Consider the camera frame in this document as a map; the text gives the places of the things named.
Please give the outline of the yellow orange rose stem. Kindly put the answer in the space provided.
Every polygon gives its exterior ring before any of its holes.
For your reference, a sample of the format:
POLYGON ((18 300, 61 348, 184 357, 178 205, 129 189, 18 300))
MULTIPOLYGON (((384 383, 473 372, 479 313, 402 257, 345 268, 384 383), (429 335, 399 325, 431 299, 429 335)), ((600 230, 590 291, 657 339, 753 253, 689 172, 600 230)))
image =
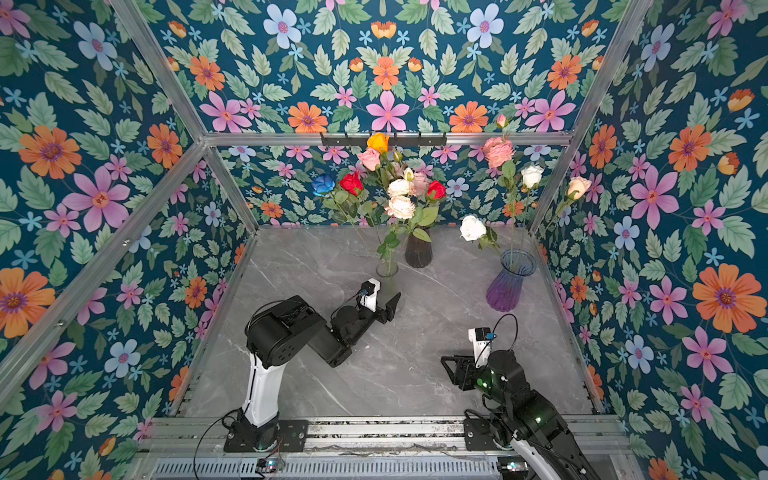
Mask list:
POLYGON ((396 154, 396 155, 397 155, 397 157, 398 157, 398 159, 402 161, 403 165, 404 165, 406 168, 409 168, 410 170, 412 170, 410 167, 408 167, 408 166, 407 166, 407 165, 404 163, 404 160, 403 160, 403 155, 402 155, 402 154, 401 154, 399 151, 397 151, 397 150, 392 150, 392 149, 390 148, 390 146, 388 146, 388 145, 387 145, 387 143, 386 143, 386 142, 381 142, 381 141, 379 141, 379 142, 375 142, 375 143, 373 143, 373 144, 370 144, 368 147, 366 147, 366 149, 367 149, 367 148, 375 148, 375 149, 377 149, 377 150, 379 150, 379 151, 381 151, 381 152, 384 152, 384 153, 388 153, 390 156, 393 156, 394 154, 396 154))

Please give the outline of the large pink rose stem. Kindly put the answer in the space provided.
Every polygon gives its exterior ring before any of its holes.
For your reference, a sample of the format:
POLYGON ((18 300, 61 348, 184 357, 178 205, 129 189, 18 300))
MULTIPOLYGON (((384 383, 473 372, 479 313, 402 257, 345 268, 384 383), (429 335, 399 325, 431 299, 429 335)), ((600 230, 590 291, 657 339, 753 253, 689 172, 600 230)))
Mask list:
POLYGON ((430 184, 431 180, 426 174, 417 172, 411 181, 410 194, 414 197, 425 198, 430 184))

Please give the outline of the pink carnation stem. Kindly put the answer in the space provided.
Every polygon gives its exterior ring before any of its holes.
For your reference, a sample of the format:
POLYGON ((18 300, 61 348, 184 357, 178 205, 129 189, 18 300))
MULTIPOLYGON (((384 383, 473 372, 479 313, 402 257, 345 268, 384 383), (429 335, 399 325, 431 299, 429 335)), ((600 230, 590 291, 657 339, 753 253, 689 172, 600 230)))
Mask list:
POLYGON ((508 124, 507 117, 500 114, 496 120, 499 134, 484 143, 483 151, 489 167, 501 172, 500 182, 507 191, 505 208, 509 213, 511 226, 514 227, 517 218, 517 158, 508 124))

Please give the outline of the cream white rose stem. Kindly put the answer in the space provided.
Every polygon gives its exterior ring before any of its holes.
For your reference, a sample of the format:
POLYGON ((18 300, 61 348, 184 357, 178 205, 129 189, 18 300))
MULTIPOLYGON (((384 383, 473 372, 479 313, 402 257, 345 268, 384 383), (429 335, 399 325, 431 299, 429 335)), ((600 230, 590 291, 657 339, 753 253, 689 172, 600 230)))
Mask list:
POLYGON ((550 226, 562 215, 563 211, 567 207, 571 207, 577 200, 581 199, 589 191, 591 186, 592 181, 584 177, 578 176, 571 178, 564 198, 557 205, 555 213, 549 221, 542 227, 543 232, 546 233, 550 226))

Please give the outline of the red rose stem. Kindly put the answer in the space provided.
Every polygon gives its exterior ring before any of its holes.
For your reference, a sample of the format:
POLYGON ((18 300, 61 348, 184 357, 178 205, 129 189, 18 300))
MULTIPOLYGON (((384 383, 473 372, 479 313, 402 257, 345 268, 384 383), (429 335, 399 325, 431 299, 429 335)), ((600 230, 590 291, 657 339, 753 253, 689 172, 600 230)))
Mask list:
POLYGON ((344 176, 334 188, 330 205, 343 221, 383 228, 377 235, 377 274, 391 277, 398 271, 396 250, 414 238, 431 243, 428 229, 438 220, 439 206, 447 197, 445 185, 420 174, 404 174, 392 181, 382 206, 370 199, 359 174, 344 176))

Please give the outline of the dark mauve glass vase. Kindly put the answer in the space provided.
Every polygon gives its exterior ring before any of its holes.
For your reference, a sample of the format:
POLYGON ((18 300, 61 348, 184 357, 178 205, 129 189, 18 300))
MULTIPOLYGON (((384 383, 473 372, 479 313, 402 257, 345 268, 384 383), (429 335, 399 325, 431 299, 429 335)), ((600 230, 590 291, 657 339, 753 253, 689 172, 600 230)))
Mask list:
POLYGON ((404 259, 412 268, 427 267, 433 260, 432 243, 410 234, 406 241, 404 259))

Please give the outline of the small white bud stem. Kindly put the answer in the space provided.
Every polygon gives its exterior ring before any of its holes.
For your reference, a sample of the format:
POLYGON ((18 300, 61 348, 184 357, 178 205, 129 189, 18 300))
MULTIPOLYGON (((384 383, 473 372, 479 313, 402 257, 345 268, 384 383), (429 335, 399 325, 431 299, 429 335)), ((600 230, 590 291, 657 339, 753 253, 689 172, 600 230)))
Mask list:
POLYGON ((512 194, 512 213, 514 220, 514 233, 512 245, 523 241, 526 227, 526 215, 530 195, 539 188, 544 173, 544 167, 538 164, 529 164, 523 168, 516 177, 515 189, 512 194))

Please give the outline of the pink rose spray stem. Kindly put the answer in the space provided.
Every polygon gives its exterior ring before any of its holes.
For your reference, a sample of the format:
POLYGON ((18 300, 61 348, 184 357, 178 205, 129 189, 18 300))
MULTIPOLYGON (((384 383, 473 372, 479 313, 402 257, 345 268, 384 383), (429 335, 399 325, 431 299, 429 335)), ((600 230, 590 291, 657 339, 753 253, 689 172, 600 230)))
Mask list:
POLYGON ((386 195, 380 202, 383 212, 397 220, 412 219, 416 211, 410 194, 413 171, 406 168, 396 154, 390 156, 375 148, 367 148, 359 161, 370 181, 386 195))

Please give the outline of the clear glass vase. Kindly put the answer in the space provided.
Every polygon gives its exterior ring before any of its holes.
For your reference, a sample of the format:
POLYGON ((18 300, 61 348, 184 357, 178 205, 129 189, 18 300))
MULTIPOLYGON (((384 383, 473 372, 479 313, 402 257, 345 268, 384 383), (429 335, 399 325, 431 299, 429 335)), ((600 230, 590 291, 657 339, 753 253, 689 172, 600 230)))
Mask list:
POLYGON ((399 264, 395 259, 381 259, 376 266, 376 278, 380 282, 377 294, 380 304, 387 303, 400 292, 397 274, 399 264))

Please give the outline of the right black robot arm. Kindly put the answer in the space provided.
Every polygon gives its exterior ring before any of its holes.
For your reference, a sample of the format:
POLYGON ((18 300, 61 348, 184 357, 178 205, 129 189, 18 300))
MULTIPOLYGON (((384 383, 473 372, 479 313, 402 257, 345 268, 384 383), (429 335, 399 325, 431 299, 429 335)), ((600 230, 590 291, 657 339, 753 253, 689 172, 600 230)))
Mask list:
POLYGON ((493 351, 484 363, 468 355, 443 356, 451 383, 475 390, 484 413, 464 412, 468 451, 509 451, 529 466, 532 479, 597 479, 563 416, 532 388, 511 349, 493 351))

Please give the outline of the blue rose stem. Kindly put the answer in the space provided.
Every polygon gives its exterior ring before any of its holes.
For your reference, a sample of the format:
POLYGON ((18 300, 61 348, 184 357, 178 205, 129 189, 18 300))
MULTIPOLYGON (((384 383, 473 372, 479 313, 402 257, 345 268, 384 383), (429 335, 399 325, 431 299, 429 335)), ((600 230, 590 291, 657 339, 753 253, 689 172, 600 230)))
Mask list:
POLYGON ((347 174, 338 182, 330 175, 321 175, 312 182, 312 187, 334 223, 349 224, 357 229, 373 228, 381 240, 376 230, 375 207, 359 173, 347 174))

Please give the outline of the purple blue glass vase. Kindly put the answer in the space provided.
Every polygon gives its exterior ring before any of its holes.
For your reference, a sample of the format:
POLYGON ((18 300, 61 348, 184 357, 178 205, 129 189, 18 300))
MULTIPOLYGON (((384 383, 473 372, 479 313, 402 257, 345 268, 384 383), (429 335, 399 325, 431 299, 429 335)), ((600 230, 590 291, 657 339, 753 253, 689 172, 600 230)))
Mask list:
POLYGON ((521 249, 509 249, 500 257, 501 270, 486 291, 488 305, 499 312, 514 310, 526 278, 536 271, 533 255, 521 249))

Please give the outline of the artificial flower bunch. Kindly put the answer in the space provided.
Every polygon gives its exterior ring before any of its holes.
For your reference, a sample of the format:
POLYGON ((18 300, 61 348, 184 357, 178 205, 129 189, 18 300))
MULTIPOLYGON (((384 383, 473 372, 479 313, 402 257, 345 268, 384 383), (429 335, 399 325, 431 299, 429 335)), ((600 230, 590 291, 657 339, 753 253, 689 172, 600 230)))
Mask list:
POLYGON ((384 207, 387 231, 377 249, 380 256, 377 274, 381 277, 392 277, 398 272, 396 250, 401 245, 405 263, 410 267, 420 269, 432 262, 429 230, 437 222, 439 204, 446 190, 439 181, 407 168, 388 184, 387 195, 384 207))

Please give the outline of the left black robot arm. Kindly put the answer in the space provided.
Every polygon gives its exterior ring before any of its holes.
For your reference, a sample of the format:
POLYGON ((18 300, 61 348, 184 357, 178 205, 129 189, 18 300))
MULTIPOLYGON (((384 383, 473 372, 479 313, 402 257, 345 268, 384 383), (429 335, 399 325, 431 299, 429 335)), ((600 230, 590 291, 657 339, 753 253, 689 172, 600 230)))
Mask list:
POLYGON ((400 298, 396 293, 380 306, 373 284, 366 282, 355 303, 339 307, 329 321, 298 295, 255 312, 244 329, 250 354, 248 390, 228 427, 225 450, 274 448, 282 427, 278 397, 288 362, 308 346, 330 367, 341 365, 374 323, 394 319, 400 298))

